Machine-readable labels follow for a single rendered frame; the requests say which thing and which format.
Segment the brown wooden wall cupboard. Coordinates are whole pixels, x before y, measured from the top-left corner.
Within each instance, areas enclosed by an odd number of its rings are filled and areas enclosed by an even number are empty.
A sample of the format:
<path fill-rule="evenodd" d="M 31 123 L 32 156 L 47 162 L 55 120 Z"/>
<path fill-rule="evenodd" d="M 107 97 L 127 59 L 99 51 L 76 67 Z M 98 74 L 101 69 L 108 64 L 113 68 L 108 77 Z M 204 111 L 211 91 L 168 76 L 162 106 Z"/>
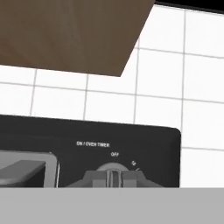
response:
<path fill-rule="evenodd" d="M 119 77 L 155 0 L 0 0 L 0 65 Z"/>

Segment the grey-framed toaster oven door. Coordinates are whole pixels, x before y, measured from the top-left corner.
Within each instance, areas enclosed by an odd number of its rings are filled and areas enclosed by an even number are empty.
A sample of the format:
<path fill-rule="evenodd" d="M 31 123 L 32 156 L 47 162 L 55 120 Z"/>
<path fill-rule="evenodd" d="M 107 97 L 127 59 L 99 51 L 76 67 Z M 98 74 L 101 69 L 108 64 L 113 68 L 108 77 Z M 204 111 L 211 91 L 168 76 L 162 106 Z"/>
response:
<path fill-rule="evenodd" d="M 19 160 L 44 161 L 44 187 L 55 187 L 58 184 L 58 160 L 51 152 L 0 150 L 0 169 Z"/>

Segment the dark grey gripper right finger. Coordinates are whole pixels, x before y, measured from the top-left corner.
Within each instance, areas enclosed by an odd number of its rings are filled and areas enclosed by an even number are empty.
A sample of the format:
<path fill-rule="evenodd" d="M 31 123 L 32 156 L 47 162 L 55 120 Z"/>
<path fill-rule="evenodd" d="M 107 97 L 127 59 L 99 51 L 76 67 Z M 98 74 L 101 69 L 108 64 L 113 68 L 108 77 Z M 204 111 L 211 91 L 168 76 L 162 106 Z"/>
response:
<path fill-rule="evenodd" d="M 122 186 L 129 188 L 149 187 L 158 188 L 159 184 L 148 180 L 142 171 L 123 171 L 122 172 Z"/>

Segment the black toaster oven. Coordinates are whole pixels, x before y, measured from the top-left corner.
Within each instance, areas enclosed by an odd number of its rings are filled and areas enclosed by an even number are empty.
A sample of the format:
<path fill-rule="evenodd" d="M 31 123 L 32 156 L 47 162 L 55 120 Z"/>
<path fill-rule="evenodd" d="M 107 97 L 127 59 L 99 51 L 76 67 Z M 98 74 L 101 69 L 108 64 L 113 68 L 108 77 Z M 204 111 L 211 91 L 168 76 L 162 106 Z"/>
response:
<path fill-rule="evenodd" d="M 51 152 L 65 187 L 106 163 L 119 163 L 163 187 L 178 187 L 178 129 L 160 126 L 0 115 L 0 149 Z"/>

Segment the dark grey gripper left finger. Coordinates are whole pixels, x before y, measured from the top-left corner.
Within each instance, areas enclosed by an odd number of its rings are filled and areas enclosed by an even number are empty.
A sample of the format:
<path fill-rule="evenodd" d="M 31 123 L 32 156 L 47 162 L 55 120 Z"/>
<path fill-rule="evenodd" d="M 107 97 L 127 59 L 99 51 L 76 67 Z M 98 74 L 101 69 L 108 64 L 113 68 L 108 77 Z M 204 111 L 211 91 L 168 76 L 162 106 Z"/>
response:
<path fill-rule="evenodd" d="M 86 171 L 83 178 L 72 183 L 69 187 L 97 187 L 103 188 L 108 186 L 107 171 Z"/>

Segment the grey toaster oven timer knob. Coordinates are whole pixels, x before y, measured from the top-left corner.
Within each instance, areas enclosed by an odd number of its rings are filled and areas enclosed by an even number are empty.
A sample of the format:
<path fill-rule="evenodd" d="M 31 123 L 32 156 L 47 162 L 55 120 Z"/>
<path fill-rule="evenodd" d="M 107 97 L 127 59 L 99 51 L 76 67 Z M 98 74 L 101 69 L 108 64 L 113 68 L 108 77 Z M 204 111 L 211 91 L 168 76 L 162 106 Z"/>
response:
<path fill-rule="evenodd" d="M 108 186 L 111 188 L 128 188 L 123 187 L 122 182 L 122 172 L 129 171 L 127 167 L 119 163 L 106 163 L 101 165 L 97 171 L 107 171 L 108 172 Z"/>

